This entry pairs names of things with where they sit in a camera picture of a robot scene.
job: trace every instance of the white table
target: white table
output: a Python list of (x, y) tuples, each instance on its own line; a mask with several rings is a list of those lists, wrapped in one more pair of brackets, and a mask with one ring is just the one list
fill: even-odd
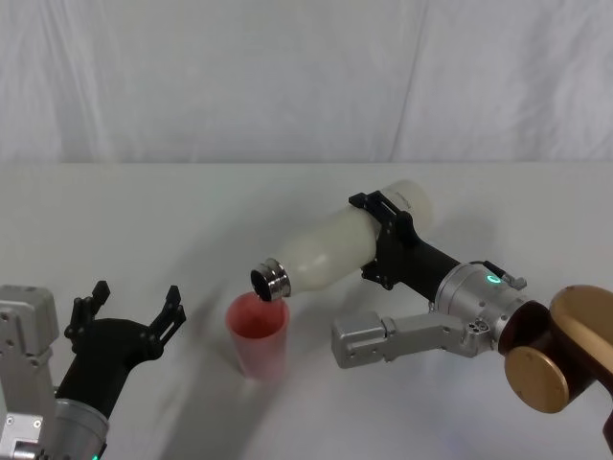
[[(276, 386), (238, 373), (221, 318), (276, 242), (401, 178), (435, 205), (428, 236), (461, 261), (488, 258), (547, 303), (560, 288), (613, 288), (613, 164), (61, 166), (0, 171), (0, 280), (72, 298), (106, 279), (102, 315), (148, 323), (170, 284), (188, 322), (164, 356), (132, 372), (111, 416), (107, 460), (609, 458), (598, 384), (558, 415), (532, 411), (495, 353), (442, 351), (342, 371), (329, 351), (341, 312), (424, 312), (408, 288), (349, 277), (290, 299), (289, 372)], [(54, 379), (71, 362), (54, 347)]]

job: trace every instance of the white backdrop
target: white backdrop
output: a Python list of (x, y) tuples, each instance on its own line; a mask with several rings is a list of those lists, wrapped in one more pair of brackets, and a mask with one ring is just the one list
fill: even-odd
[(613, 157), (605, 0), (0, 0), (0, 159)]

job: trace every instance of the black bracket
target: black bracket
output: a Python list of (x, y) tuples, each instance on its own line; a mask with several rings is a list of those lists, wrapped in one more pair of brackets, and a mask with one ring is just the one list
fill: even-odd
[(107, 418), (130, 371), (159, 358), (186, 320), (177, 286), (170, 287), (162, 311), (148, 326), (126, 319), (96, 319), (109, 295), (106, 281), (98, 281), (91, 296), (75, 299), (64, 335), (76, 356), (56, 394), (58, 399), (86, 403)]
[(349, 198), (349, 203), (381, 225), (375, 259), (362, 267), (362, 277), (388, 290), (403, 283), (434, 301), (439, 284), (459, 262), (423, 241), (413, 217), (400, 211), (382, 192), (357, 194)]

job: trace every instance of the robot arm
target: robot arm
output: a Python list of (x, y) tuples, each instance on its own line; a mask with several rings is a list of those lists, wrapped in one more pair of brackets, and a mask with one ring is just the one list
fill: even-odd
[[(340, 367), (437, 348), (464, 357), (496, 350), (511, 388), (535, 410), (558, 412), (595, 380), (613, 394), (612, 292), (568, 287), (547, 309), (521, 294), (522, 278), (489, 262), (460, 264), (422, 241), (411, 216), (381, 193), (353, 196), (350, 204), (381, 225), (362, 276), (386, 289), (405, 284), (429, 301), (429, 312), (337, 320), (332, 351)], [(613, 414), (603, 433), (613, 450)]]
[(76, 354), (54, 392), (51, 344), (58, 336), (54, 299), (38, 287), (0, 287), (0, 383), (8, 410), (0, 460), (98, 460), (108, 417), (130, 371), (157, 359), (185, 322), (177, 287), (149, 326), (96, 319), (110, 291), (104, 281), (75, 300), (65, 335)]
[(379, 192), (355, 195), (350, 203), (381, 225), (375, 259), (362, 267), (362, 276), (386, 289), (407, 285), (429, 301), (429, 312), (404, 318), (369, 312), (337, 320), (332, 350), (340, 367), (433, 349), (464, 357), (505, 350), (510, 339), (515, 344), (532, 339), (530, 330), (519, 333), (514, 327), (521, 311), (517, 317), (530, 312), (532, 329), (546, 325), (547, 309), (520, 292), (526, 286), (523, 278), (489, 262), (460, 264), (443, 254), (421, 240), (411, 216)]

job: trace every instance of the pink cup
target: pink cup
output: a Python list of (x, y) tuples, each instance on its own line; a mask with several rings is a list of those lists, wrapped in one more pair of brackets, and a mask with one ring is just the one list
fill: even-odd
[(283, 374), (288, 323), (289, 308), (283, 300), (263, 302), (248, 292), (230, 305), (226, 327), (245, 377), (276, 380)]

